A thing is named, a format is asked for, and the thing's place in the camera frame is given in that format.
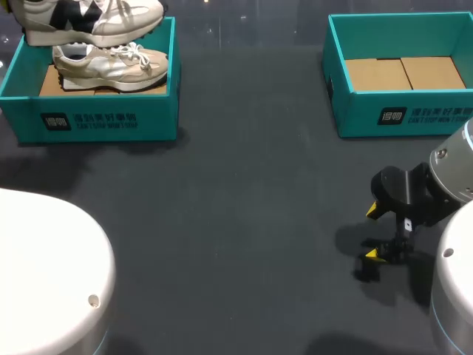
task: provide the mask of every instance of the printed logo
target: printed logo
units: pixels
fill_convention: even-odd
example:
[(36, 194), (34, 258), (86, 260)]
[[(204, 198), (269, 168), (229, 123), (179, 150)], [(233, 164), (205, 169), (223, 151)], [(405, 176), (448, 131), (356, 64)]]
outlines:
[(71, 126), (65, 113), (41, 113), (44, 125), (48, 131), (70, 131)]
[(327, 93), (328, 93), (328, 98), (330, 99), (330, 102), (332, 102), (333, 82), (332, 82), (332, 76), (331, 75), (329, 75), (328, 81), (327, 81)]
[(85, 6), (85, 1), (58, 0), (50, 25), (57, 30), (65, 30), (69, 23), (75, 31), (92, 33), (95, 22), (102, 16), (102, 10), (93, 0), (88, 8), (81, 6)]
[(378, 124), (402, 124), (406, 107), (384, 107), (379, 115)]

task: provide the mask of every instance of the sneaker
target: sneaker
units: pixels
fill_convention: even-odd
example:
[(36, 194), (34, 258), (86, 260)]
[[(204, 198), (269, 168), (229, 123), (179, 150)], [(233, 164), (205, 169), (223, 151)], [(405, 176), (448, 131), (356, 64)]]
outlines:
[(129, 43), (151, 32), (166, 11), (158, 0), (8, 0), (30, 46)]
[(130, 42), (102, 50), (91, 44), (53, 47), (52, 59), (64, 90), (106, 87), (120, 92), (137, 92), (164, 84), (168, 56)]

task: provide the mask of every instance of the shoelace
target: shoelace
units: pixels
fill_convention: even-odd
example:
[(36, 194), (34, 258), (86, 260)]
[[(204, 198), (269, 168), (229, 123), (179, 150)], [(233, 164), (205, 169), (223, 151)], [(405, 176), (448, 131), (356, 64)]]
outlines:
[(128, 59), (138, 58), (140, 59), (140, 68), (143, 70), (148, 70), (151, 68), (151, 61), (149, 60), (148, 56), (140, 50), (143, 49), (141, 44), (136, 44), (134, 42), (128, 43), (126, 46), (112, 48), (110, 50), (111, 55), (122, 55), (127, 57)]

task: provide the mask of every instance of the dark gray floor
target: dark gray floor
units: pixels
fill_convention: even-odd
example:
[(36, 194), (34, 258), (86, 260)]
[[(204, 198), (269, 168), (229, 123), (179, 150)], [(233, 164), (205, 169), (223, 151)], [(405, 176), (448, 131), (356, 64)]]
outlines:
[[(433, 354), (429, 288), (444, 223), (380, 283), (351, 271), (359, 243), (394, 227), (366, 221), (370, 178), (412, 168), (442, 138), (340, 139), (320, 54), (328, 13), (472, 5), (170, 1), (183, 62), (178, 142), (20, 148), (2, 119), (0, 186), (66, 199), (106, 230), (118, 267), (109, 355)], [(18, 35), (2, 16), (11, 46)]]

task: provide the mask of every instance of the shoe sole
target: shoe sole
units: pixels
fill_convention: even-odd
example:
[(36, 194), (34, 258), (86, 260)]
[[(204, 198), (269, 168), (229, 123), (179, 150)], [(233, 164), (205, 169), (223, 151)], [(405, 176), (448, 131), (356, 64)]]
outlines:
[(135, 39), (151, 32), (161, 23), (162, 20), (163, 17), (146, 27), (128, 33), (121, 33), (119, 35), (93, 35), (74, 30), (57, 30), (55, 32), (25, 30), (25, 35), (27, 43), (32, 47), (60, 46), (71, 42), (85, 42), (87, 44), (93, 44), (99, 48), (115, 47), (121, 44), (127, 44), (130, 41), (134, 41)]
[(166, 83), (168, 73), (165, 72), (159, 77), (141, 81), (139, 83), (122, 83), (102, 78), (66, 78), (59, 76), (59, 82), (64, 91), (81, 91), (91, 89), (113, 89), (117, 92), (140, 92), (146, 89), (159, 87)]

